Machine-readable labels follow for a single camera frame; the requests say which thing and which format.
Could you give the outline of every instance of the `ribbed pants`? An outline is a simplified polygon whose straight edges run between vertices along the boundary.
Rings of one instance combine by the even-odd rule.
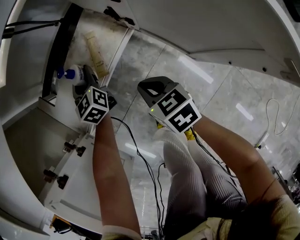
[[[190,232],[208,217],[232,219],[247,201],[231,177],[184,133],[159,129],[154,140],[170,172],[171,188],[164,226],[166,240]]]

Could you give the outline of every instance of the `black bracket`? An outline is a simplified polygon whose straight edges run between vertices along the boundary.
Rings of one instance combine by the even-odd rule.
[[[63,175],[62,177],[59,177],[50,170],[46,170],[46,169],[44,170],[44,180],[49,183],[51,183],[53,180],[57,180],[58,187],[61,189],[65,188],[68,179],[69,177],[67,175]]]
[[[65,142],[64,150],[66,150],[67,152],[71,152],[71,150],[74,150],[74,149],[76,150],[77,155],[80,156],[80,157],[82,157],[84,151],[86,150],[86,148],[83,147],[83,146],[82,147],[77,147],[75,144],[70,144],[68,142]]]
[[[130,24],[130,25],[132,25],[132,26],[135,26],[135,22],[134,22],[131,18],[128,18],[128,17],[120,17],[119,14],[117,14],[116,11],[115,11],[112,7],[107,6],[107,9],[105,9],[103,13],[106,14],[106,15],[111,16],[111,17],[114,18],[116,21],[124,20],[124,21],[126,21],[128,24]]]

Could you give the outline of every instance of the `hair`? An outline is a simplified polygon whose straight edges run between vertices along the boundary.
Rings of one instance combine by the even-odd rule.
[[[279,226],[272,223],[272,214],[280,199],[272,201],[253,202],[232,220],[228,240],[260,240],[276,239]],[[222,219],[218,230],[217,239],[224,220]]]

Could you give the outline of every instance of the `cream tube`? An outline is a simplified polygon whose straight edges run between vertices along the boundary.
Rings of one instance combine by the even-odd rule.
[[[94,31],[88,32],[84,36],[88,43],[90,56],[92,57],[92,61],[93,61],[98,79],[100,80],[102,77],[109,74],[109,72],[107,71],[104,60],[100,54],[99,45],[97,44],[95,32]]]

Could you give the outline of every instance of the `white cable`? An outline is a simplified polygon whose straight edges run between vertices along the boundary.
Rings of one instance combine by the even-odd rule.
[[[291,114],[291,116],[290,116],[288,122],[286,123],[286,126],[285,126],[284,129],[283,129],[280,133],[278,133],[278,134],[276,134],[275,132],[276,132],[276,127],[277,127],[277,118],[278,118],[278,114],[279,114],[280,103],[279,103],[276,99],[274,99],[274,98],[271,98],[271,99],[268,100],[267,105],[266,105],[266,113],[267,113],[267,118],[268,118],[268,128],[267,128],[267,132],[268,132],[269,129],[270,129],[270,118],[269,118],[269,115],[268,115],[268,104],[269,104],[269,102],[273,100],[273,101],[277,102],[277,104],[278,104],[278,110],[277,110],[276,119],[275,119],[274,135],[275,135],[275,136],[279,136],[279,135],[283,134],[283,132],[286,130],[286,128],[287,128],[287,126],[288,126],[290,120],[292,119],[292,116],[293,116],[293,114],[294,114],[295,107],[296,107],[296,104],[297,104],[297,102],[298,102],[298,100],[299,100],[299,97],[300,97],[300,95],[298,96],[297,101],[295,102],[294,108],[293,108],[293,110],[292,110],[292,114]]]

